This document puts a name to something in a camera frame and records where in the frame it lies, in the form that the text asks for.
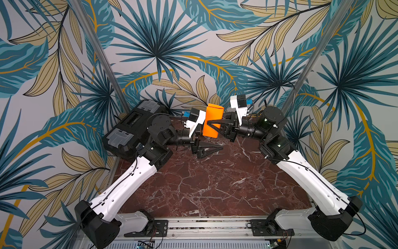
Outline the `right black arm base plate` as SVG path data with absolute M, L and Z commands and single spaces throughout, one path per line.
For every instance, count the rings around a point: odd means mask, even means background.
M 287 238 L 294 235 L 293 229 L 282 229 L 275 221 L 270 220 L 250 220 L 246 228 L 250 229 L 255 237 Z

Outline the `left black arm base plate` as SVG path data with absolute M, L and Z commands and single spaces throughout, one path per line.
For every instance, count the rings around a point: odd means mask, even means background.
M 168 233 L 168 220 L 154 220 L 150 221 L 148 225 L 140 232 L 126 233 L 126 238 L 149 238 L 149 237 L 165 237 Z

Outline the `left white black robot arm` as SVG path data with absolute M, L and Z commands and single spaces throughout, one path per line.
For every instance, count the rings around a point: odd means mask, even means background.
M 192 153 L 203 158 L 213 153 L 212 144 L 201 142 L 200 135 L 206 113 L 193 109 L 184 129 L 176 130 L 168 115 L 156 113 L 150 116 L 150 124 L 144 129 L 149 134 L 145 145 L 138 145 L 132 165 L 102 194 L 91 201 L 81 201 L 75 206 L 80 229 L 97 249 L 109 246 L 118 236 L 132 233 L 153 236 L 158 229 L 153 217 L 140 210 L 131 218 L 119 215 L 119 210 L 139 187 L 171 158 L 171 145 L 191 146 Z

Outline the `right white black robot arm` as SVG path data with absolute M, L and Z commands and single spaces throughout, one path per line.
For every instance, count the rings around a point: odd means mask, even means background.
M 337 241 L 346 235 L 362 201 L 333 186 L 281 134 L 287 118 L 280 109 L 266 107 L 256 122 L 244 119 L 246 115 L 246 107 L 225 114 L 207 110 L 205 123 L 232 142 L 238 136 L 258 140 L 264 158 L 286 172 L 315 202 L 314 207 L 303 210 L 277 209 L 268 222 L 275 229 L 314 231 L 329 241 Z

